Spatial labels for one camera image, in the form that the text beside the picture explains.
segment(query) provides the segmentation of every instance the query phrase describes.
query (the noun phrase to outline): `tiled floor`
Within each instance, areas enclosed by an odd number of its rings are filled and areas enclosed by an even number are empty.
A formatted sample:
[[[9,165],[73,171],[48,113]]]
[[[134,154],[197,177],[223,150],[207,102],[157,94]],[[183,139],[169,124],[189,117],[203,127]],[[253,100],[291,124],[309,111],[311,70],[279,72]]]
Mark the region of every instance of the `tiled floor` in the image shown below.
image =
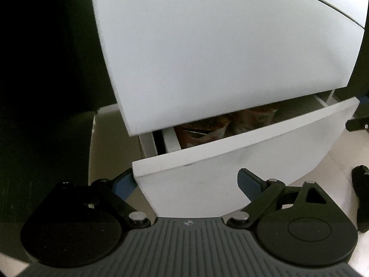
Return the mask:
[[[108,125],[105,125],[103,129],[95,129],[95,132],[101,132],[104,137],[105,135],[110,135],[109,138],[114,139],[104,139],[106,144],[100,147],[100,149],[103,150],[110,150],[108,157],[105,154],[105,163],[101,164],[102,166],[109,167],[109,171],[108,174],[106,171],[102,172],[100,169],[91,172],[94,166],[97,165],[97,163],[95,163],[90,167],[90,173],[93,180],[106,177],[112,179],[118,175],[118,173],[127,169],[131,161],[136,160],[139,157],[137,138],[129,138],[128,143],[126,141],[126,137],[119,135],[121,132],[121,127],[119,126],[123,125],[123,121],[120,116],[114,116],[111,113],[107,115],[110,119],[116,121],[116,127],[111,129]],[[122,149],[124,150],[125,155],[124,160],[119,152],[122,151]],[[99,153],[97,153],[95,157],[96,161],[97,159],[100,161],[102,159]],[[351,169],[362,164],[369,166],[369,133],[366,131],[344,131],[320,164],[313,171],[295,181],[292,185],[301,186],[305,180],[317,181],[356,225],[358,201],[352,188]],[[136,189],[127,201],[137,210],[146,212],[150,219],[154,219],[155,214],[140,189]],[[349,264],[365,277],[369,277],[368,251],[369,232],[359,235],[358,244],[351,260],[349,261]],[[0,269],[8,277],[16,276],[16,274],[26,266],[27,264],[17,262],[16,260],[5,257],[4,255],[0,255]]]

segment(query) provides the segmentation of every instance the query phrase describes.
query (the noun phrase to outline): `open drawer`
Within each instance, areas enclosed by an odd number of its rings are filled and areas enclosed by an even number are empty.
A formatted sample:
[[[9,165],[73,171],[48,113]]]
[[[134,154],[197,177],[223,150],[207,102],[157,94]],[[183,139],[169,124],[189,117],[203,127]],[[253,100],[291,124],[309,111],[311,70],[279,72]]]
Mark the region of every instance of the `open drawer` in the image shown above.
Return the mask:
[[[292,183],[319,164],[358,104],[351,98],[327,106],[316,95],[290,99],[272,125],[184,150],[168,128],[166,147],[177,151],[133,162],[134,176],[158,216],[222,216],[250,202],[237,186],[241,168]],[[140,136],[145,153],[156,151],[150,138]]]

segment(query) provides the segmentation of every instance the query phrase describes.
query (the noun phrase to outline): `white drawer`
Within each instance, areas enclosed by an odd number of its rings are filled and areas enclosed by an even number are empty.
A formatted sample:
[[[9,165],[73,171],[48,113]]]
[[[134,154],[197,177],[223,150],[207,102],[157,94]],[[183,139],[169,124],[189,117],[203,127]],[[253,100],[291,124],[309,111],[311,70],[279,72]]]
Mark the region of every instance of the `white drawer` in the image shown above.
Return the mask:
[[[286,184],[313,170],[355,112],[356,98],[326,106],[315,95],[284,101],[272,125],[132,163],[143,194],[160,217],[218,217],[250,201],[237,186],[247,168]],[[176,138],[164,132],[170,151]],[[150,134],[143,150],[155,154]]]
[[[344,87],[364,33],[319,0],[93,5],[130,136]]]

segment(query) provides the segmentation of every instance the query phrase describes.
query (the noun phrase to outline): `ribbed gray surface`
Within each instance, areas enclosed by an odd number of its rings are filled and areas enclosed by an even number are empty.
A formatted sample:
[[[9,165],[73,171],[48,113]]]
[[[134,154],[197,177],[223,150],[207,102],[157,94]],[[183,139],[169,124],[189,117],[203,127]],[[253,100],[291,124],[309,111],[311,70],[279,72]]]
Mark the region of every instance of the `ribbed gray surface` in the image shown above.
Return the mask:
[[[32,264],[21,277],[348,277],[347,264],[310,270],[282,263],[264,252],[246,230],[220,218],[159,218],[152,227],[132,230],[110,256],[80,268]]]

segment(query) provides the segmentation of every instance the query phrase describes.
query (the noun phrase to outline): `black circular pad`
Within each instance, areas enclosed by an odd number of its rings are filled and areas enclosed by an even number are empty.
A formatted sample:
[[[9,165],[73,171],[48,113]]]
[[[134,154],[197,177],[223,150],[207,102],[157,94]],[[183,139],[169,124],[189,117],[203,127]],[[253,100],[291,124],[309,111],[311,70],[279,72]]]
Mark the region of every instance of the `black circular pad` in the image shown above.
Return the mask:
[[[110,214],[85,207],[78,215],[58,214],[44,222],[26,222],[21,232],[25,250],[52,267],[78,267],[102,259],[119,243],[122,230]]]
[[[288,224],[288,231],[300,240],[320,241],[331,234],[331,226],[314,217],[301,217]]]
[[[348,261],[357,231],[348,218],[333,217],[312,203],[291,207],[261,218],[255,234],[271,255],[302,267],[325,267]]]

